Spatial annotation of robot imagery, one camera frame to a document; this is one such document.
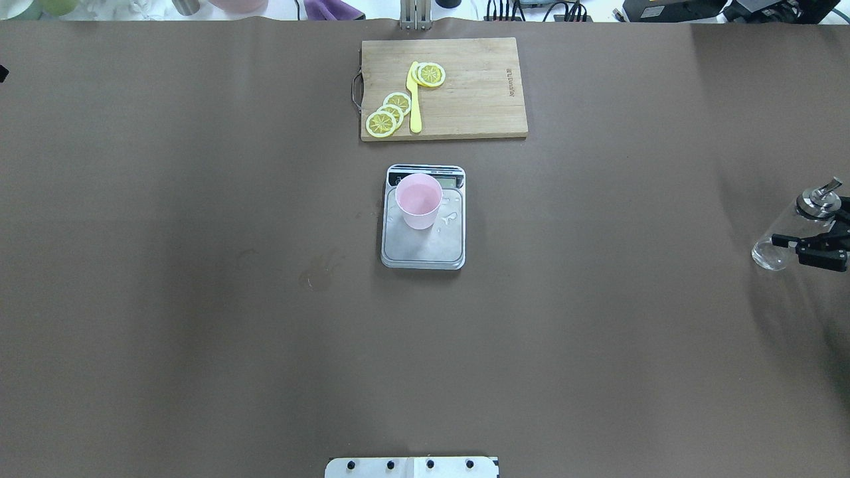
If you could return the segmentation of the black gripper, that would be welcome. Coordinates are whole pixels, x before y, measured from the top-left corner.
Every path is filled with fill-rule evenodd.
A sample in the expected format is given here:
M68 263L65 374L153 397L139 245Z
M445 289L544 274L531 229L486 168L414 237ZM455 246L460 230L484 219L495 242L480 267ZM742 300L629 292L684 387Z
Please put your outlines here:
M807 222L777 226L771 245L796 249L804 266L847 272L849 248L849 197L839 197L841 206L832 222Z

